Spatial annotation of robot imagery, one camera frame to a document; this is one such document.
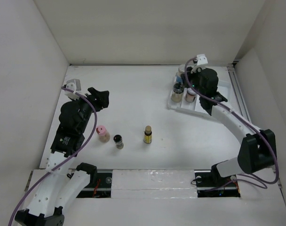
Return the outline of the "red label spice jar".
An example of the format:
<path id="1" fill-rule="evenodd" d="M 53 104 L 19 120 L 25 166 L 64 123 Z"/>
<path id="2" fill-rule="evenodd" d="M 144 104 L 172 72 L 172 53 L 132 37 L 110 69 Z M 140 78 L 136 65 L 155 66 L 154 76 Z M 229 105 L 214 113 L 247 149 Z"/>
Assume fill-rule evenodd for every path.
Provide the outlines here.
<path id="1" fill-rule="evenodd" d="M 186 94 L 185 94 L 185 101 L 188 102 L 188 103 L 193 103 L 196 99 L 196 92 L 191 89 L 191 88 L 188 88 L 186 89 Z"/>

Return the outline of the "blue label silver lid jar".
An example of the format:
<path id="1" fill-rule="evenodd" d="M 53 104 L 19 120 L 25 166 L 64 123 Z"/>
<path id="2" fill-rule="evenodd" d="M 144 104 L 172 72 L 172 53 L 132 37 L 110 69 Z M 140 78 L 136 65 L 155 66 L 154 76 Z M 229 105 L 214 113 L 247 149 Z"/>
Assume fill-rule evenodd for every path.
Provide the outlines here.
<path id="1" fill-rule="evenodd" d="M 180 65 L 175 75 L 176 76 L 175 82 L 184 84 L 186 82 L 184 74 L 185 74 L 185 65 Z"/>

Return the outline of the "black grinder top jar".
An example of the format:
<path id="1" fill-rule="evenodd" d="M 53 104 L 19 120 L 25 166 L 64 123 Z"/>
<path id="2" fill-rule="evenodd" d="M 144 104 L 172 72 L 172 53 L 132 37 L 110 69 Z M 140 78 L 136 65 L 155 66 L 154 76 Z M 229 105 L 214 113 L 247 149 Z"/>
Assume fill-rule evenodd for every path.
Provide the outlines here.
<path id="1" fill-rule="evenodd" d="M 181 82 L 175 83 L 173 85 L 173 90 L 171 94 L 171 100 L 179 103 L 183 98 L 184 86 Z"/>

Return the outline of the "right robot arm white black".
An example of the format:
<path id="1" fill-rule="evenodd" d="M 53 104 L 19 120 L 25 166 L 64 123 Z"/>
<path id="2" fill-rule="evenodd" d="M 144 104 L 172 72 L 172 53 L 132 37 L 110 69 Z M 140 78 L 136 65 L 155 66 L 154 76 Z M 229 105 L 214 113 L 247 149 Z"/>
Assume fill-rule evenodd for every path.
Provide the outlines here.
<path id="1" fill-rule="evenodd" d="M 211 167 L 210 173 L 202 178 L 212 182 L 212 190 L 218 190 L 231 183 L 246 182 L 266 189 L 267 185 L 278 181 L 265 181 L 255 175 L 264 168 L 278 166 L 276 139 L 272 130 L 262 130 L 240 116 L 218 92 L 218 76 L 215 70 L 188 67 L 184 78 L 189 88 L 199 95 L 202 108 L 221 122 L 239 141 L 238 155 Z"/>

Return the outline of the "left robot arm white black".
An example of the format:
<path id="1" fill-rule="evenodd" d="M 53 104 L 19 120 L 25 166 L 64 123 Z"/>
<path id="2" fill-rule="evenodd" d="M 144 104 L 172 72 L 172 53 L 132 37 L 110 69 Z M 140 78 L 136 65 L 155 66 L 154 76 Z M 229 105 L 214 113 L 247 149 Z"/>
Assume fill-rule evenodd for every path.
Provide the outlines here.
<path id="1" fill-rule="evenodd" d="M 62 105 L 59 127 L 51 145 L 45 175 L 28 189 L 17 204 L 10 221 L 22 226 L 62 226 L 65 213 L 86 186 L 97 182 L 97 167 L 81 163 L 68 177 L 78 153 L 92 138 L 84 137 L 90 117 L 97 122 L 97 112 L 109 106 L 109 91 L 88 88 L 88 93 L 62 87 L 70 101 Z"/>

